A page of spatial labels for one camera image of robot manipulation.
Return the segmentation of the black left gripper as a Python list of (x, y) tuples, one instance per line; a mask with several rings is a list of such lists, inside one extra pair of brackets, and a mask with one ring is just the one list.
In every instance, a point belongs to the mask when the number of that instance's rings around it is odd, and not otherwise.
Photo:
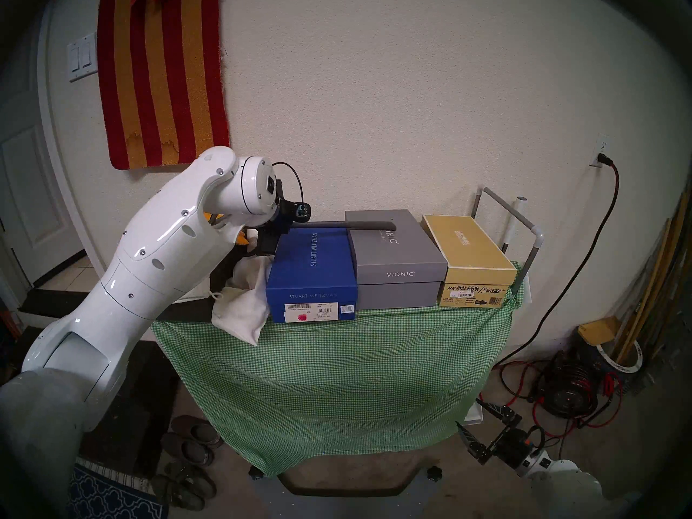
[(282, 181), (277, 180), (272, 218), (257, 228), (255, 253), (276, 253), (280, 237), (288, 234), (296, 224), (304, 224), (311, 218), (311, 206), (307, 202), (288, 201), (283, 196)]

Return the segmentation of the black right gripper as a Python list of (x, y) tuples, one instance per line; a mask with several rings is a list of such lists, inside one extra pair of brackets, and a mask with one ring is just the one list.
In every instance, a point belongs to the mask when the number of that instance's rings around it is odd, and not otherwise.
[(523, 419), (517, 412), (507, 405), (488, 403), (481, 398), (475, 402), (491, 416), (500, 420), (506, 427), (487, 446), (481, 443), (460, 422), (456, 421), (458, 434), (468, 453), (481, 465), (485, 465), (492, 457), (497, 457), (516, 472), (527, 471), (541, 453), (541, 440), (537, 444), (531, 436), (538, 432), (541, 436), (541, 427), (533, 425), (528, 431), (517, 428)]

